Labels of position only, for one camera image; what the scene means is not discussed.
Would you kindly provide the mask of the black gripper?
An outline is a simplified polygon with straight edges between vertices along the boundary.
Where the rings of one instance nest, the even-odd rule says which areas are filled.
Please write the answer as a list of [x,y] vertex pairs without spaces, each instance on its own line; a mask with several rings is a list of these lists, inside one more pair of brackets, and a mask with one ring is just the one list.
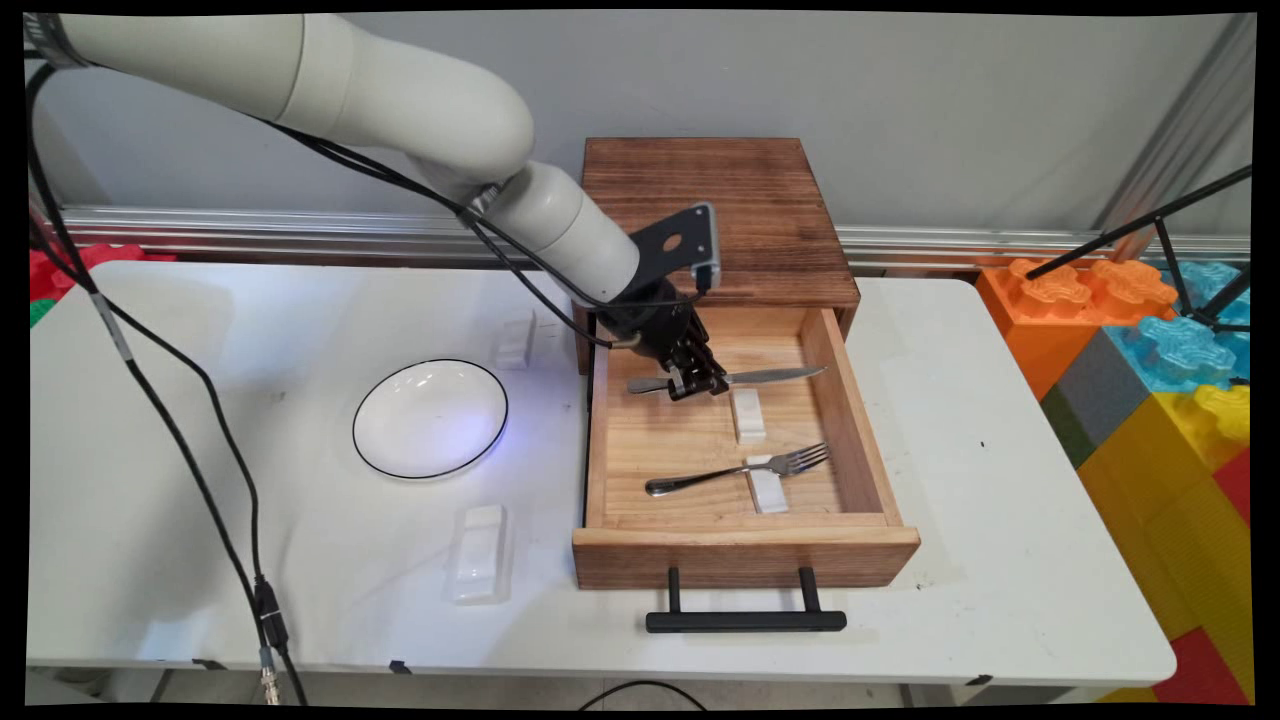
[[646,304],[599,307],[600,323],[618,340],[632,341],[635,354],[666,368],[671,401],[727,392],[726,370],[708,347],[707,329],[694,309],[705,293],[682,296],[671,283],[655,283],[646,291]]

